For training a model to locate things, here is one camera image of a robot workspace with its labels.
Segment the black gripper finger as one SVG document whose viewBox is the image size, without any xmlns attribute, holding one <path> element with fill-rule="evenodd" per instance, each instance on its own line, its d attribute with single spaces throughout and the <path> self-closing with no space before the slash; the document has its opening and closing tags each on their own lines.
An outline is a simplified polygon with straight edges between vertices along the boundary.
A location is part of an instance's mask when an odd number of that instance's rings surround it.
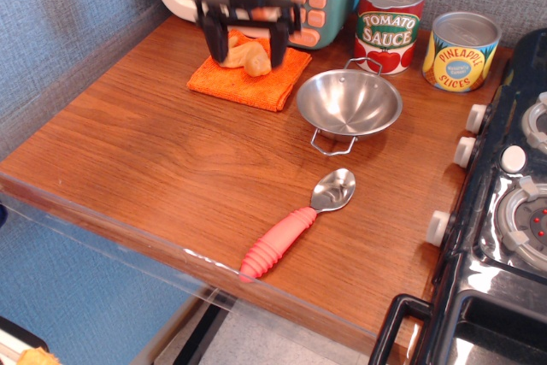
<svg viewBox="0 0 547 365">
<path fill-rule="evenodd" d="M 269 25 L 270 61 L 272 67 L 279 67 L 285 57 L 286 48 L 291 34 L 291 22 L 280 19 Z"/>
<path fill-rule="evenodd" d="M 218 63 L 224 62 L 229 50 L 227 26 L 211 16 L 206 16 L 203 32 L 211 57 Z"/>
</svg>

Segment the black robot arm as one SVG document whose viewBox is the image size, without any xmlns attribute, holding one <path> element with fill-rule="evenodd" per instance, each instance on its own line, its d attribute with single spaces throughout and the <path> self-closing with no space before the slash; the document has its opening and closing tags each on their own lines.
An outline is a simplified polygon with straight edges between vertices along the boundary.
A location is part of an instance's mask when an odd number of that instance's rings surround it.
<svg viewBox="0 0 547 365">
<path fill-rule="evenodd" d="M 290 0 L 195 0 L 195 4 L 197 25 L 216 62 L 227 58 L 230 26 L 268 30 L 273 68 L 282 64 L 289 37 L 302 28 L 301 7 Z"/>
</svg>

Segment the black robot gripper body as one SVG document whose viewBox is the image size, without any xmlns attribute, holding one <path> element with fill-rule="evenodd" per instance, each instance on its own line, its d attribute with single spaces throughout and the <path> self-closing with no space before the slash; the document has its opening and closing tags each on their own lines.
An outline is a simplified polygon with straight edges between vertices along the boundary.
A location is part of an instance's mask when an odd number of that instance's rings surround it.
<svg viewBox="0 0 547 365">
<path fill-rule="evenodd" d="M 252 12 L 261 8 L 279 11 L 278 21 L 288 25 L 288 33 L 302 28 L 300 6 L 290 0 L 195 0 L 197 24 L 205 27 L 207 18 L 222 26 L 268 27 L 270 21 L 259 21 Z"/>
</svg>

